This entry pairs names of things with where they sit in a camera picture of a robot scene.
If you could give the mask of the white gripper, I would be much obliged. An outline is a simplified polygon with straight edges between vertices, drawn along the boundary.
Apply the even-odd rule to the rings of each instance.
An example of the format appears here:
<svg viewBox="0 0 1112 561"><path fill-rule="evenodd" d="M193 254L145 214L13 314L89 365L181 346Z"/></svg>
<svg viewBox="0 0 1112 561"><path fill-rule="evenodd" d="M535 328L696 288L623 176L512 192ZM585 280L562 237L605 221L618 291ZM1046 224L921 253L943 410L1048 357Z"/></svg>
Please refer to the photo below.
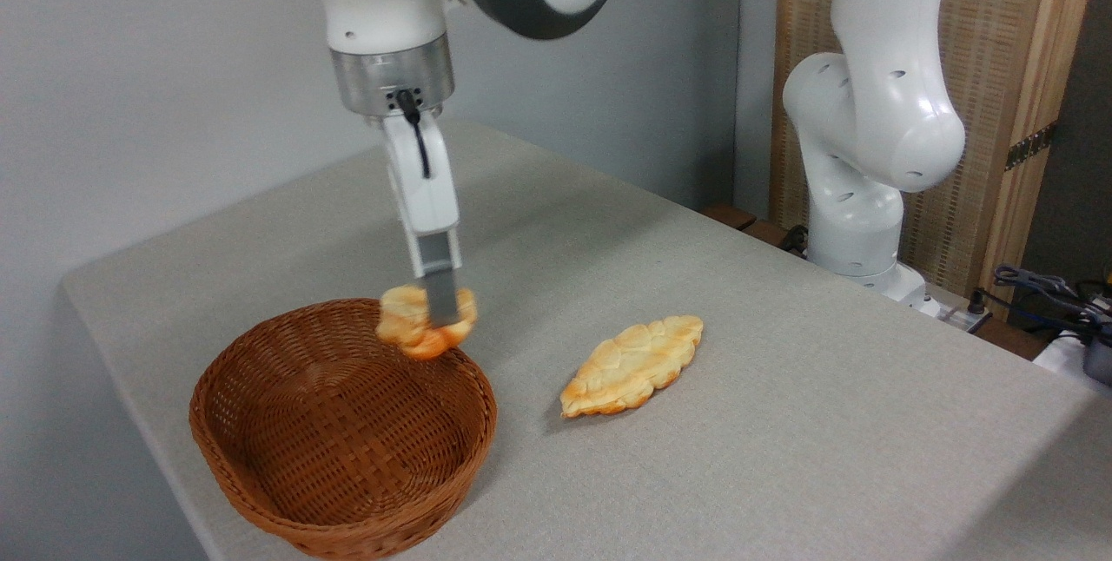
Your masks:
<svg viewBox="0 0 1112 561"><path fill-rule="evenodd" d="M453 233L460 224L460 203L450 169L447 144L430 114L416 126L403 115L383 119L394 196L408 228L414 278L426 293L433 328L460 319L453 252Z"/></svg>

